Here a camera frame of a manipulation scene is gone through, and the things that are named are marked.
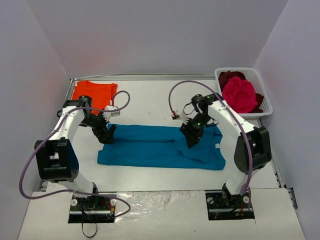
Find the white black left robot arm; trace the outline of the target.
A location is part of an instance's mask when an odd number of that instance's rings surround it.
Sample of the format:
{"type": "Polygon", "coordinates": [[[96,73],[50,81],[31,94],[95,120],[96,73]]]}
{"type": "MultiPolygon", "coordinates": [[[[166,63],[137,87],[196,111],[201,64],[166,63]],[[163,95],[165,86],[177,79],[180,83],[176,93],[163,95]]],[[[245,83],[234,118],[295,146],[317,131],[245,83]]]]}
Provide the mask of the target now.
{"type": "Polygon", "coordinates": [[[76,100],[67,100],[55,126],[54,134],[45,142],[38,140],[34,148],[39,176],[71,190],[89,209],[101,203],[98,188],[80,173],[79,161],[72,146],[78,127],[89,127],[101,144],[114,143],[116,126],[109,126],[111,117],[120,115],[117,106],[108,104],[98,115],[93,114],[92,98],[82,95],[76,100]]]}

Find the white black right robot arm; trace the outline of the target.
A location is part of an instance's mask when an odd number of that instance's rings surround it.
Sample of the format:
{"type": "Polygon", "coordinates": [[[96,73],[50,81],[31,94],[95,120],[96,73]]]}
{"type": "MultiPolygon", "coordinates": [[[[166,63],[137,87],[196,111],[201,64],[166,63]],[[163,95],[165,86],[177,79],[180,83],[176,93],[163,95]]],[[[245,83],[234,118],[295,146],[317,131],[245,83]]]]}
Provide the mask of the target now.
{"type": "Polygon", "coordinates": [[[233,156],[226,160],[235,165],[236,171],[223,184],[221,195],[222,202],[232,207],[247,192],[255,173],[272,159],[269,132],[265,127],[256,127],[242,118],[218,94],[197,94],[190,104],[196,115],[183,115],[180,127],[189,149],[201,141],[210,121],[217,121],[217,127],[226,130],[235,140],[233,156]]]}

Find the teal blue t shirt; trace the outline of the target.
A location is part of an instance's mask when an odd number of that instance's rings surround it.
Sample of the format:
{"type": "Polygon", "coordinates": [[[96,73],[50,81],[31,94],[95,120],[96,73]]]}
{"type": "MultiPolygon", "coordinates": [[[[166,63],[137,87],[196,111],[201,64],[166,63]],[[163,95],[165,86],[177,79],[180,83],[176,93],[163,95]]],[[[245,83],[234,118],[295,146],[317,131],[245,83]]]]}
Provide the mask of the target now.
{"type": "Polygon", "coordinates": [[[192,148],[179,127],[117,124],[114,143],[105,144],[97,154],[97,163],[107,166],[223,170],[226,160],[220,143],[222,133],[206,127],[192,148]]]}

